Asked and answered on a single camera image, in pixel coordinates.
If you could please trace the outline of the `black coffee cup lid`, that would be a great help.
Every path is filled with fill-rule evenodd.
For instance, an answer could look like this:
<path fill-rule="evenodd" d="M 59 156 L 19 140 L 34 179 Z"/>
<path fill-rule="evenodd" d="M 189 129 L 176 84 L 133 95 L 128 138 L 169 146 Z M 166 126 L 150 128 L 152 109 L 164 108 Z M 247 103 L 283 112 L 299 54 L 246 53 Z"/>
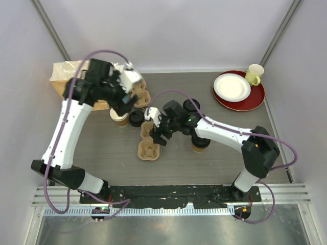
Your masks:
<path fill-rule="evenodd" d="M 211 142 L 210 139 L 200 138 L 198 136 L 192 136 L 191 138 L 192 145 L 199 149 L 207 148 Z"/>

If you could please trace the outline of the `stack of black lids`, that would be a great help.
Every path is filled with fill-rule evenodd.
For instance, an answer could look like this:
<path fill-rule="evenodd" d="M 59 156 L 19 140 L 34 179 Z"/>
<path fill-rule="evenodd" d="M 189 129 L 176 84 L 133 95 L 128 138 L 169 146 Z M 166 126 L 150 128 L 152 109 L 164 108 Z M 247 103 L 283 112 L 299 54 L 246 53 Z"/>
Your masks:
<path fill-rule="evenodd" d="M 141 127 L 142 123 L 145 121 L 144 113 L 142 110 L 134 110 L 130 113 L 128 117 L 129 123 L 133 127 Z"/>

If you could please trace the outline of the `brown paper bag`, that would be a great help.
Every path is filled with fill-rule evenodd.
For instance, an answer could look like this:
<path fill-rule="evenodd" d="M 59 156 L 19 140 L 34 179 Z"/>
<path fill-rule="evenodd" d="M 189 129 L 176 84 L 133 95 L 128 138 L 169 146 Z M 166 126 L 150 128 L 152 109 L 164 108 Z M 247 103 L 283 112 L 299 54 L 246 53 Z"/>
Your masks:
<path fill-rule="evenodd" d="M 58 94 L 63 98 L 63 93 L 67 82 L 75 75 L 82 60 L 79 61 L 65 61 L 53 64 L 53 71 L 50 77 L 50 83 L 53 85 Z M 81 70 L 87 70 L 89 61 L 86 61 Z M 99 100 L 94 105 L 94 110 L 108 110 L 109 105 L 104 100 Z"/>

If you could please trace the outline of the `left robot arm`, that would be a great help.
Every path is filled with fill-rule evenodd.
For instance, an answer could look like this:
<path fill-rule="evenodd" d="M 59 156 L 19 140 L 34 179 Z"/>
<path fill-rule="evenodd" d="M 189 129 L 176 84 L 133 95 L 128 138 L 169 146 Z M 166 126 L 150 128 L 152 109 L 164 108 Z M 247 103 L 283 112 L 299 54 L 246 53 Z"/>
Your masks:
<path fill-rule="evenodd" d="M 31 169 L 46 180 L 90 192 L 95 202 L 105 203 L 110 195 L 108 182 L 73 165 L 75 147 L 95 103 L 106 101 L 118 116 L 124 116 L 137 101 L 131 91 L 142 80 L 130 67 L 115 68 L 110 62 L 91 59 L 80 78 L 67 82 L 52 140 L 42 158 L 32 161 Z"/>

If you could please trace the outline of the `aluminium frame rail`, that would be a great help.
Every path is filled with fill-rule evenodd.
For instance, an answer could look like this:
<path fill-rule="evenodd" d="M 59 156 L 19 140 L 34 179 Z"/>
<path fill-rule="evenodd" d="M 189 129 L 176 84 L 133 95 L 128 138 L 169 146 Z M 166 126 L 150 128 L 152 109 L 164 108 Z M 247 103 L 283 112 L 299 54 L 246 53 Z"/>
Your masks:
<path fill-rule="evenodd" d="M 255 184 L 240 200 L 227 185 L 111 186 L 105 202 L 84 192 L 50 186 L 48 195 L 66 216 L 101 220 L 117 216 L 235 215 L 251 213 L 256 205 L 304 205 L 311 199 L 303 184 Z"/>

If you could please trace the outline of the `brown paper cup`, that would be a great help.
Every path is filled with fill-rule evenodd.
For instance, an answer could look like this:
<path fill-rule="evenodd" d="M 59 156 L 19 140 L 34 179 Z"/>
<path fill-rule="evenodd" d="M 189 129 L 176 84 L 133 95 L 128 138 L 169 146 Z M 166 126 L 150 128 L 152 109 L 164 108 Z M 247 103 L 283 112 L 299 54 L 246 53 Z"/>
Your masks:
<path fill-rule="evenodd" d="M 192 148 L 195 152 L 200 153 L 203 152 L 207 148 L 207 146 L 198 146 L 193 144 Z"/>

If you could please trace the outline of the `stack of paper cups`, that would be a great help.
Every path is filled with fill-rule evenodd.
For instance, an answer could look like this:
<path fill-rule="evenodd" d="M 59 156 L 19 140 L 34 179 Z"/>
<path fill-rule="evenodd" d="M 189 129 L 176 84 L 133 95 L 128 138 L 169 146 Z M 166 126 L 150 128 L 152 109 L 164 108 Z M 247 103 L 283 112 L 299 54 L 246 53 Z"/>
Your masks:
<path fill-rule="evenodd" d="M 111 119 L 119 126 L 125 127 L 128 124 L 128 113 L 125 113 L 122 116 L 118 116 L 113 108 L 109 111 Z"/>

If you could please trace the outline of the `cardboard cup carrier stack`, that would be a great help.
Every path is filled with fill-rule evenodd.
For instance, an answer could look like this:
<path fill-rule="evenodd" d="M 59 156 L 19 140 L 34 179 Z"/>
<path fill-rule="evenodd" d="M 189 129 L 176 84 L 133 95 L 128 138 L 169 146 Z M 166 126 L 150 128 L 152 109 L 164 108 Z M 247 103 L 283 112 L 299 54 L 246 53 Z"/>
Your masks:
<path fill-rule="evenodd" d="M 151 102 L 150 93 L 147 91 L 145 79 L 132 89 L 131 97 L 137 96 L 138 100 L 134 103 L 135 108 L 146 108 Z"/>

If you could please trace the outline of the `single cardboard cup carrier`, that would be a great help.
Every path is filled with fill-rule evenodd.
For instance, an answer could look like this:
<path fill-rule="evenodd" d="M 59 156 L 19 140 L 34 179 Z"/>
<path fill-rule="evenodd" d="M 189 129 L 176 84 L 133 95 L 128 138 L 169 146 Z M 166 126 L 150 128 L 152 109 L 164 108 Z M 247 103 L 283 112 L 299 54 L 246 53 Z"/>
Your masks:
<path fill-rule="evenodd" d="M 153 138 L 149 134 L 152 128 L 152 122 L 144 122 L 141 125 L 140 136 L 142 140 L 138 145 L 137 154 L 143 161 L 155 161 L 159 158 L 160 145 L 154 143 Z"/>

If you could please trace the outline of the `pale yellow mug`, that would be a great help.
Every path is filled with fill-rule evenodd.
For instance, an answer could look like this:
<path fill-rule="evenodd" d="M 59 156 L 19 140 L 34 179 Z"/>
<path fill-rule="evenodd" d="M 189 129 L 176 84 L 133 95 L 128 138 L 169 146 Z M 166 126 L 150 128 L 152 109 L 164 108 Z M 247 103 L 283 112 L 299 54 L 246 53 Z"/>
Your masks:
<path fill-rule="evenodd" d="M 251 86 L 259 86 L 261 83 L 261 76 L 264 74 L 264 68 L 259 64 L 252 64 L 249 66 L 245 79 Z"/>

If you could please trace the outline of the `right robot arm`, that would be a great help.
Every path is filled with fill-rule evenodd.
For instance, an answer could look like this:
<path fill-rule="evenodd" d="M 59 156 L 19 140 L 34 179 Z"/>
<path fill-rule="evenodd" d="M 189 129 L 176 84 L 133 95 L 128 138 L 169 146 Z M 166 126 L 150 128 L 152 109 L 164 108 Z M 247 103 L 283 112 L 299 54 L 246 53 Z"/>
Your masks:
<path fill-rule="evenodd" d="M 173 133 L 181 132 L 191 137 L 196 150 L 215 141 L 242 154 L 244 168 L 229 188 L 228 201 L 245 200 L 251 187 L 267 177 L 280 154 L 265 128 L 243 129 L 217 122 L 200 114 L 196 100 L 185 100 L 183 104 L 172 100 L 162 109 L 149 107 L 144 113 L 145 120 L 154 123 L 149 135 L 155 143 L 165 146 Z"/>

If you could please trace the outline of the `white paper plate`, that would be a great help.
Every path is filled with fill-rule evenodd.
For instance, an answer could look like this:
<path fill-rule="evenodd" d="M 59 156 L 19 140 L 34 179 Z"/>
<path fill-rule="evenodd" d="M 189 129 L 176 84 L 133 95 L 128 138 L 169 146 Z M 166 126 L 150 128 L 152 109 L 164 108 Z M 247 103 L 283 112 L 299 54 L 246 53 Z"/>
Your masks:
<path fill-rule="evenodd" d="M 249 97 L 250 84 L 246 79 L 234 73 L 225 73 L 217 76 L 213 82 L 214 92 L 228 102 L 240 102 Z"/>

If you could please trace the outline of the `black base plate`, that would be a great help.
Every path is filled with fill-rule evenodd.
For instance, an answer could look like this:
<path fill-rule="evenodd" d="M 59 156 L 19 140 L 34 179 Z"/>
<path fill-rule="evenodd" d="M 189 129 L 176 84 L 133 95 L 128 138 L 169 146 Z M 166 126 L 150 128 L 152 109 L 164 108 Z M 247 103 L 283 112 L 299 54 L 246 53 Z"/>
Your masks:
<path fill-rule="evenodd" d="M 119 202 L 129 199 L 128 208 L 177 209 L 192 203 L 196 209 L 223 208 L 228 203 L 259 203 L 262 201 L 257 186 L 241 192 L 229 185 L 141 185 L 110 186 L 104 196 L 97 198 Z"/>

